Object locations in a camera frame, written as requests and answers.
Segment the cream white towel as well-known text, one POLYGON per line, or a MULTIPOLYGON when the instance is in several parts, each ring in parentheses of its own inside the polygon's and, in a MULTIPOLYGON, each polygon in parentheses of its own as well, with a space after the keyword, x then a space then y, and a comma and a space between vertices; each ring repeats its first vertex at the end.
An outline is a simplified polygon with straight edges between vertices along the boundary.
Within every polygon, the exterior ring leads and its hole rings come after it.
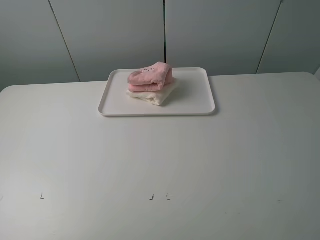
POLYGON ((143 92, 131 92, 127 90, 126 94, 131 98, 139 99, 155 106, 161 106, 178 85, 178 80, 174 78, 173 82, 164 86, 162 90, 143 92))

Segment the pink towel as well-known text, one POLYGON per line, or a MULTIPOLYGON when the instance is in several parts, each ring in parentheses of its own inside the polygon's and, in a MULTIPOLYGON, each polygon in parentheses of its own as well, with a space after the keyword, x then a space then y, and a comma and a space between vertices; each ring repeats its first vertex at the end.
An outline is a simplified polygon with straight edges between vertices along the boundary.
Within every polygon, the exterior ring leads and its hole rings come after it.
POLYGON ((172 67, 163 62, 141 68, 127 79, 128 90, 134 92, 157 92, 174 82, 172 67))

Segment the white rectangular plastic tray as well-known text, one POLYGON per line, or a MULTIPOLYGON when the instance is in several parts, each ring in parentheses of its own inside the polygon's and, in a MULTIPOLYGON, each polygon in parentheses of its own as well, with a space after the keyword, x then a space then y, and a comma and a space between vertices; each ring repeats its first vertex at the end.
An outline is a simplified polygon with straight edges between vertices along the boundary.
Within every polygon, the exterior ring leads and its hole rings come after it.
POLYGON ((212 114, 216 109, 210 81, 203 68, 173 68, 177 88, 161 106, 127 95, 128 77, 134 71, 118 69, 111 72, 98 106, 102 116, 204 116, 212 114))

